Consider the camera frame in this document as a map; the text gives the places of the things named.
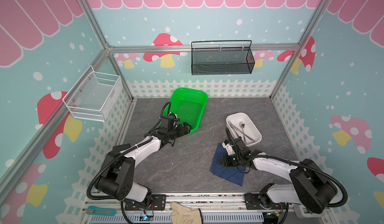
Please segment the white plastic tub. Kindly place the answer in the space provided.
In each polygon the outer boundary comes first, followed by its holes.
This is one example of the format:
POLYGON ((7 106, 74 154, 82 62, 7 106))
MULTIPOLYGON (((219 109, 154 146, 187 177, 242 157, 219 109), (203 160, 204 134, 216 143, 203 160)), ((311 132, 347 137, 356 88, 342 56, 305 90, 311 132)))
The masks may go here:
POLYGON ((252 147, 262 140, 262 134, 255 126, 250 117, 245 113, 235 113, 227 116, 226 118, 227 127, 230 130, 230 133, 234 138, 238 138, 234 130, 230 127, 230 124, 233 124, 240 130, 242 130, 246 135, 246 146, 252 147))

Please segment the silver fork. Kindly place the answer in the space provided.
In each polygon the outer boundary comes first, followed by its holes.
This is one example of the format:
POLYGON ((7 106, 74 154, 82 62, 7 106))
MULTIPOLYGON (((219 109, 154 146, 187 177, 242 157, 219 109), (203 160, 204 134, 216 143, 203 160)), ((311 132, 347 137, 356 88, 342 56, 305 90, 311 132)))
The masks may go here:
POLYGON ((236 135, 238 137, 242 137, 243 142, 246 144, 247 143, 246 142, 247 135, 242 130, 240 130, 239 128, 234 126, 233 124, 230 124, 230 127, 234 130, 234 132, 236 133, 236 135))

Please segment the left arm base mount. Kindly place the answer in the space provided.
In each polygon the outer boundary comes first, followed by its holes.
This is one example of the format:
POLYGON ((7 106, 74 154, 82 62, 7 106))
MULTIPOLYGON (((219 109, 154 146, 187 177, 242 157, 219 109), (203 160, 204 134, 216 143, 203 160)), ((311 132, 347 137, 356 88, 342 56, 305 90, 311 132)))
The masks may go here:
POLYGON ((149 194, 143 202, 125 199, 125 211, 164 211, 166 195, 149 194))

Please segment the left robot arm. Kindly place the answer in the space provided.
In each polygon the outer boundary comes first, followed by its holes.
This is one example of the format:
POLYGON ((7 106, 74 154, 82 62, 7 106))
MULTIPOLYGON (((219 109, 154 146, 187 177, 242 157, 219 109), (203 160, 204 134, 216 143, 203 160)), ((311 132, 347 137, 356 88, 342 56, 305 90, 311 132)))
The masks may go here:
POLYGON ((134 182, 135 167, 171 140, 188 135, 192 126, 184 122, 170 129, 155 128, 132 147, 107 154, 100 171, 87 188, 90 200, 131 200, 139 203, 150 199, 150 189, 134 182))

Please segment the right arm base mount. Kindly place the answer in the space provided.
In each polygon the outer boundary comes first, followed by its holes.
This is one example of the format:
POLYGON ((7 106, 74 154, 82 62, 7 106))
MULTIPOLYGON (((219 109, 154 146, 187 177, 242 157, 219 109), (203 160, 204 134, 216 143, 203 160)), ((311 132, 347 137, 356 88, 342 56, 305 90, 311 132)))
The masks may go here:
POLYGON ((260 195, 258 193, 246 193, 245 204, 247 210, 284 210, 285 203, 273 203, 267 195, 260 195))

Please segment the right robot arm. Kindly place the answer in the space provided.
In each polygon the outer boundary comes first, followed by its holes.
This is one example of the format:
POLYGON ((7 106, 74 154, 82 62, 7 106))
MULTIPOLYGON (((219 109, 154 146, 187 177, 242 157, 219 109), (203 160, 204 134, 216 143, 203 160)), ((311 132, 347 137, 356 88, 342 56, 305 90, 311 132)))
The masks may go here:
POLYGON ((250 151, 241 138, 229 137, 221 147, 225 149, 219 159, 221 166, 264 171, 289 181, 287 185, 267 184, 254 201, 247 197, 247 202, 253 205, 265 210, 277 204, 303 205, 310 212, 321 214, 326 208, 341 207, 348 201, 345 187, 310 159, 289 161, 258 150, 250 151))

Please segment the green plastic basket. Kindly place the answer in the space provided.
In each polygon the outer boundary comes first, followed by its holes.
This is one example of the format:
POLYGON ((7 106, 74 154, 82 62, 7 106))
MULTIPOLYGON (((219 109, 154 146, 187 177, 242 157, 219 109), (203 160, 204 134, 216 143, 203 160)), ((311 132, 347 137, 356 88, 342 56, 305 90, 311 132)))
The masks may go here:
POLYGON ((198 90, 178 88, 173 92, 170 102, 171 113, 177 115, 179 123, 186 122, 191 125, 190 135, 193 134, 201 123, 208 95, 198 90))

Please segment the dark blue paper napkin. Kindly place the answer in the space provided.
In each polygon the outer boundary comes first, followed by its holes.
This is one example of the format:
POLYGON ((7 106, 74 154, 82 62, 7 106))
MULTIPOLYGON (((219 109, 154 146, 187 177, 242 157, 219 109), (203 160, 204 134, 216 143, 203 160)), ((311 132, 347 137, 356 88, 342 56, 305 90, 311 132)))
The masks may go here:
POLYGON ((242 166, 223 167, 219 162, 224 154, 227 154, 227 151, 222 147, 222 144, 218 144, 213 157, 211 172, 217 177, 220 177, 238 186, 242 186, 244 183, 246 168, 242 166))

